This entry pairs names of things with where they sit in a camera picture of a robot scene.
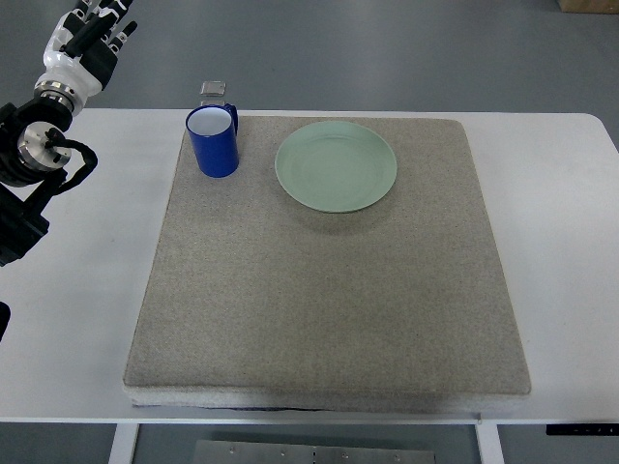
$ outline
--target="felt pad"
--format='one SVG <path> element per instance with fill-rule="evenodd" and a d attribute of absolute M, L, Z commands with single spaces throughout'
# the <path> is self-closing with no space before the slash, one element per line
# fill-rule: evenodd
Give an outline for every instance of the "felt pad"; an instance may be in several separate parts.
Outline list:
<path fill-rule="evenodd" d="M 374 205 L 327 214 L 274 168 L 290 133 L 324 119 L 242 117 L 223 179 L 184 138 L 124 379 L 133 403 L 515 407 L 530 380 L 463 127 L 338 118 L 380 134 L 398 176 Z"/>

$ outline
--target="gray floor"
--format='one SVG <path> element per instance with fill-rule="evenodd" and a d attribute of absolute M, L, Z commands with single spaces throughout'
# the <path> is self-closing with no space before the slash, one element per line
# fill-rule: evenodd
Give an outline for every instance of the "gray floor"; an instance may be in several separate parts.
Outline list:
<path fill-rule="evenodd" d="M 73 4 L 0 0 L 0 104 L 31 98 Z M 563 14 L 555 0 L 135 0 L 130 18 L 139 28 L 90 107 L 190 108 L 202 81 L 224 80 L 243 109 L 585 112 L 619 146 L 619 14 Z M 3 424 L 0 443 L 23 430 Z M 529 448 L 506 461 L 532 462 L 513 457 Z"/>
<path fill-rule="evenodd" d="M 114 424 L 0 423 L 0 464 L 107 464 Z"/>

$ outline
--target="metal plate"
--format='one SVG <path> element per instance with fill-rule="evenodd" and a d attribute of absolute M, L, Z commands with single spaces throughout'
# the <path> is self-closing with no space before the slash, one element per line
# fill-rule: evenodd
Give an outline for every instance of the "metal plate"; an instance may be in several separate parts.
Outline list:
<path fill-rule="evenodd" d="M 225 82 L 219 80 L 207 80 L 202 84 L 200 95 L 207 97 L 222 97 L 225 93 Z"/>
<path fill-rule="evenodd" d="M 198 440 L 192 464 L 434 464 L 434 452 Z"/>

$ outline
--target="table leg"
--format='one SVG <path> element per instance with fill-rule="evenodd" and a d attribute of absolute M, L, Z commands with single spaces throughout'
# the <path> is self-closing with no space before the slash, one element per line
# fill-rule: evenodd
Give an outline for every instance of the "table leg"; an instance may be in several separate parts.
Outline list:
<path fill-rule="evenodd" d="M 481 420 L 475 429 L 482 464 L 505 464 L 497 424 Z"/>
<path fill-rule="evenodd" d="M 138 423 L 119 423 L 116 425 L 108 464 L 132 464 L 138 430 Z"/>

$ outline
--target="robotic hand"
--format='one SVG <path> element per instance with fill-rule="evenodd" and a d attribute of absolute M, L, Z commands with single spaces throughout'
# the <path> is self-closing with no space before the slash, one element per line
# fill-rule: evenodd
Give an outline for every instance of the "robotic hand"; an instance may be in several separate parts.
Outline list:
<path fill-rule="evenodd" d="M 132 21 L 112 36 L 133 0 L 79 0 L 62 16 L 44 52 L 46 72 L 39 78 L 34 99 L 20 108 L 0 107 L 0 266 L 22 258 L 47 233 L 41 216 L 49 200 L 83 181 L 97 165 L 97 156 L 63 132 L 86 101 L 105 88 L 118 61 L 117 54 L 137 24 Z M 83 159 L 70 180 L 63 167 L 72 149 Z M 22 201 L 10 187 L 39 184 Z M 10 317 L 0 303 L 0 339 Z"/>

